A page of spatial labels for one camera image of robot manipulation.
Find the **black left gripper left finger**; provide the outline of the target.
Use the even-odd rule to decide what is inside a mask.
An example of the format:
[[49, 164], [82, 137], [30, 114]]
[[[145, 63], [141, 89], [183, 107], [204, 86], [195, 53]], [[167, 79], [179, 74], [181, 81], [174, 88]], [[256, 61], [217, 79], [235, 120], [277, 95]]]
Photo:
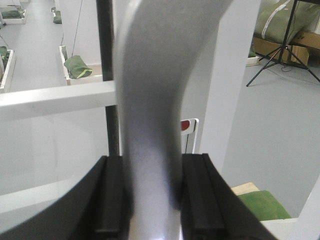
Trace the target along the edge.
[[123, 159], [102, 156], [66, 194], [1, 233], [2, 240], [127, 240], [129, 201]]

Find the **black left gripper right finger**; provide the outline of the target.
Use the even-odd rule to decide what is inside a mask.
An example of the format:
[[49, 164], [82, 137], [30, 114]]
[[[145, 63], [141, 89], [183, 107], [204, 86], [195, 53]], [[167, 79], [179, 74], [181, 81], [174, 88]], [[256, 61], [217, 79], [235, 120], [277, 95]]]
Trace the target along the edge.
[[183, 154], [184, 240], [274, 240], [231, 190], [208, 154]]

